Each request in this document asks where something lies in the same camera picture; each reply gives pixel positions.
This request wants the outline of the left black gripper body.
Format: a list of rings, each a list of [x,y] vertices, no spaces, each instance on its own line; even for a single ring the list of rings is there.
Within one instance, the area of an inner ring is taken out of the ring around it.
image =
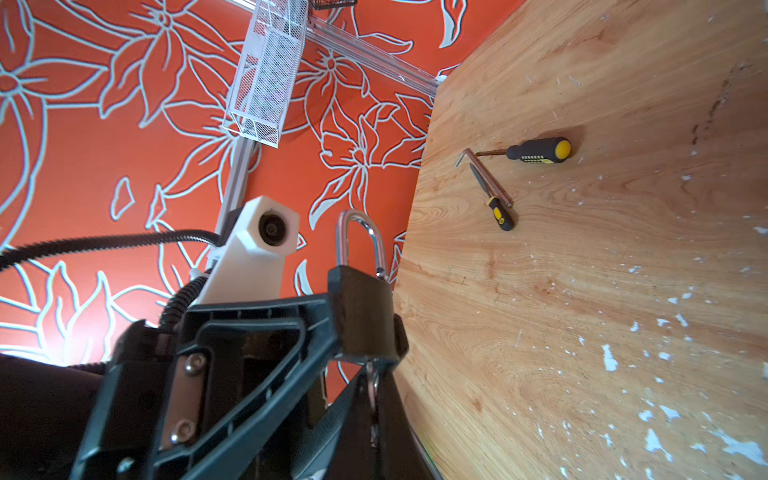
[[[107,362],[70,477],[184,478],[209,368],[208,352],[178,351],[174,328],[133,323]]]

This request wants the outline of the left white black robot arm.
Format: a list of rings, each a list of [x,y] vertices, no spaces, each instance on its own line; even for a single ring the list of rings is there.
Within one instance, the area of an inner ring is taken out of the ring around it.
[[[206,272],[113,358],[1,359],[5,479],[427,479],[393,372],[409,349],[382,273],[337,237],[328,289],[205,303]]]

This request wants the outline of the dark padlock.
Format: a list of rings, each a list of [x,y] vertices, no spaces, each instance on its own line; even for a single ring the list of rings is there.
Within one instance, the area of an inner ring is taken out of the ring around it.
[[[375,274],[351,267],[349,225],[358,223],[368,233],[374,250]],[[386,267],[386,252],[375,222],[359,210],[340,214],[336,228],[337,265],[329,271],[329,292],[338,298],[335,327],[341,355],[353,362],[397,363],[396,315]]]

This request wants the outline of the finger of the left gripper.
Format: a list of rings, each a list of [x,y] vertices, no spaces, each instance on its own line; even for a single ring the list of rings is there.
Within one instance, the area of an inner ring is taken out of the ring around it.
[[[238,479],[252,468],[306,396],[328,361],[340,354],[335,300],[328,294],[255,303],[192,307],[179,335],[180,356],[203,355],[202,424],[176,450],[182,479]],[[276,359],[244,377],[249,337],[278,337]]]
[[[411,428],[394,370],[408,353],[401,318],[348,315],[337,322],[342,357],[363,367],[335,401],[337,479],[409,479]]]

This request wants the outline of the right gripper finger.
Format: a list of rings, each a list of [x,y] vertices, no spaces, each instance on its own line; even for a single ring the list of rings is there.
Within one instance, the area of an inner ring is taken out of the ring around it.
[[[410,426],[391,372],[379,377],[375,412],[371,411],[364,370],[345,391],[352,397],[341,427],[343,479],[442,477]]]

